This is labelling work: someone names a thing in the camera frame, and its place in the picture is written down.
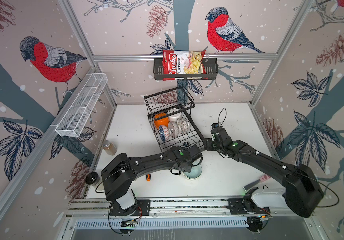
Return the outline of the light green ceramic bowl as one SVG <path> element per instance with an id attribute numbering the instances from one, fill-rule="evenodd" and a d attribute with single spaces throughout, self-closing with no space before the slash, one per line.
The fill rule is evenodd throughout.
<path id="1" fill-rule="evenodd" d="M 203 172 L 202 166 L 198 165 L 198 166 L 192 167 L 189 173 L 183 172 L 183 176 L 187 178 L 188 180 L 196 180 L 197 178 L 201 176 L 202 172 Z"/>

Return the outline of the white patterned bowl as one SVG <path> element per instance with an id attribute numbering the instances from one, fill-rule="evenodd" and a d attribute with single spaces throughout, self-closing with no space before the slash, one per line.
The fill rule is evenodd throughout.
<path id="1" fill-rule="evenodd" d="M 187 122 L 185 119 L 178 119 L 177 124 L 180 127 L 180 133 L 182 135 L 186 134 L 191 130 L 191 125 L 189 122 Z"/>

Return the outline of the white ceramic bowl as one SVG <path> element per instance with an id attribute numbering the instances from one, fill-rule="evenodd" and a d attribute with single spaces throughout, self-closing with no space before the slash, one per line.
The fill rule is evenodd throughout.
<path id="1" fill-rule="evenodd" d="M 168 114 L 169 114 L 168 116 L 169 121 L 175 122 L 175 123 L 177 122 L 179 118 L 181 118 L 181 115 L 182 115 L 182 113 L 179 112 L 179 109 L 170 109 L 168 111 Z"/>

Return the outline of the blue patterned bowl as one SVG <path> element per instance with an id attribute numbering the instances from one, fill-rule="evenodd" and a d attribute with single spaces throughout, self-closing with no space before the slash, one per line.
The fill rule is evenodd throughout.
<path id="1" fill-rule="evenodd" d="M 163 143 L 170 138 L 170 129 L 165 125 L 159 125 L 159 134 Z"/>

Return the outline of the orange plastic bowl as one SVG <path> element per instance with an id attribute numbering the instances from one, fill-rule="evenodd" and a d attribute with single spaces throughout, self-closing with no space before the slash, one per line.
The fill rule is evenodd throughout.
<path id="1" fill-rule="evenodd" d="M 169 125 L 169 118 L 167 117 L 166 113 L 158 113 L 155 115 L 154 125 L 158 130 L 160 126 L 168 127 Z"/>

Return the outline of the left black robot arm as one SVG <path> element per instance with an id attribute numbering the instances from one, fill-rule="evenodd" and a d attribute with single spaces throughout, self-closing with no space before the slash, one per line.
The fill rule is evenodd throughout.
<path id="1" fill-rule="evenodd" d="M 104 193 L 107 201 L 124 196 L 132 182 L 153 172 L 161 170 L 189 173 L 195 161 L 201 164 L 203 155 L 196 145 L 189 148 L 173 146 L 164 153 L 146 157 L 128 157 L 126 153 L 117 155 L 102 171 Z"/>

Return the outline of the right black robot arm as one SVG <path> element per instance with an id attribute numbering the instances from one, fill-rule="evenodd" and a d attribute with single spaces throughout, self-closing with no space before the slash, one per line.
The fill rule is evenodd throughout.
<path id="1" fill-rule="evenodd" d="M 213 124 L 211 135 L 211 139 L 206 139 L 207 151 L 216 151 L 223 158 L 252 166 L 276 180 L 285 188 L 286 205 L 298 216 L 310 217 L 323 199 L 320 184 L 308 166 L 287 165 L 260 153 L 243 141 L 233 141 L 225 128 L 216 123 Z"/>

